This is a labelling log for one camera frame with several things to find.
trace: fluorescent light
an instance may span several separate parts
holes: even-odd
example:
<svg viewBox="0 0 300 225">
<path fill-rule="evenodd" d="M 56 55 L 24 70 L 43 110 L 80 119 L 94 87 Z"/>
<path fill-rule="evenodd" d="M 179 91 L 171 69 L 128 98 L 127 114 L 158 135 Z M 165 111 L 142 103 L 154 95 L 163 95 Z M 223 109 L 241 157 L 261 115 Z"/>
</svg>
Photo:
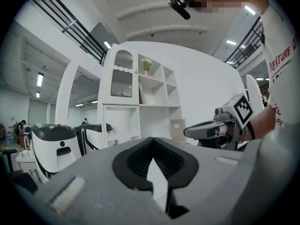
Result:
<svg viewBox="0 0 300 225">
<path fill-rule="evenodd" d="M 235 43 L 235 42 L 233 42 L 233 41 L 230 41 L 230 40 L 227 40 L 227 41 L 226 41 L 226 43 L 230 43 L 230 44 L 232 44 L 232 45 L 236 45 L 236 43 Z"/>
<path fill-rule="evenodd" d="M 245 9 L 255 15 L 255 11 L 253 11 L 251 8 L 249 8 L 247 5 L 245 5 Z"/>
<path fill-rule="evenodd" d="M 44 77 L 44 74 L 38 73 L 38 75 L 37 75 L 37 86 L 39 86 L 39 87 L 42 86 L 43 77 Z"/>
<path fill-rule="evenodd" d="M 112 48 L 112 47 L 108 44 L 108 42 L 105 41 L 104 44 L 105 44 L 105 46 L 107 46 L 108 49 Z"/>
</svg>

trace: black railing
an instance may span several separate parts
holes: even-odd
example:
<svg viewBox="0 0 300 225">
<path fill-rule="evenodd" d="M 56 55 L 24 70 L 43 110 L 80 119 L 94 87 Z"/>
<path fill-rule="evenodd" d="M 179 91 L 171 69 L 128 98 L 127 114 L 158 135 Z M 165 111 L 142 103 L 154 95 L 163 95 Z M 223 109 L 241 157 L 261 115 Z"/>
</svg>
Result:
<svg viewBox="0 0 300 225">
<path fill-rule="evenodd" d="M 77 43 L 86 53 L 103 66 L 107 50 L 98 43 L 60 0 L 29 1 L 33 1 L 34 4 L 58 24 L 62 33 Z"/>
<path fill-rule="evenodd" d="M 238 68 L 248 57 L 250 57 L 261 45 L 262 23 L 260 17 L 256 20 L 250 31 L 234 52 L 225 61 L 233 68 Z"/>
</svg>

